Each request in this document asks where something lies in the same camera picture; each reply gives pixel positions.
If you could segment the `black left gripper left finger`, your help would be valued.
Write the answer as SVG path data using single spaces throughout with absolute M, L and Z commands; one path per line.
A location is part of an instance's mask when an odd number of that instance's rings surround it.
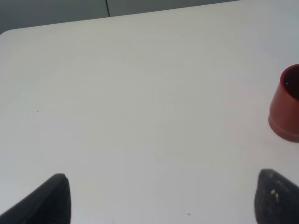
M 55 174 L 0 215 L 2 224 L 69 224 L 71 192 L 65 174 Z

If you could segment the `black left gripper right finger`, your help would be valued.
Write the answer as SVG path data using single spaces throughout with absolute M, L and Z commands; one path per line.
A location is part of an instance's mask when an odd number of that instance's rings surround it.
M 258 224 L 297 224 L 298 185 L 273 169 L 262 169 L 257 180 L 254 211 Z

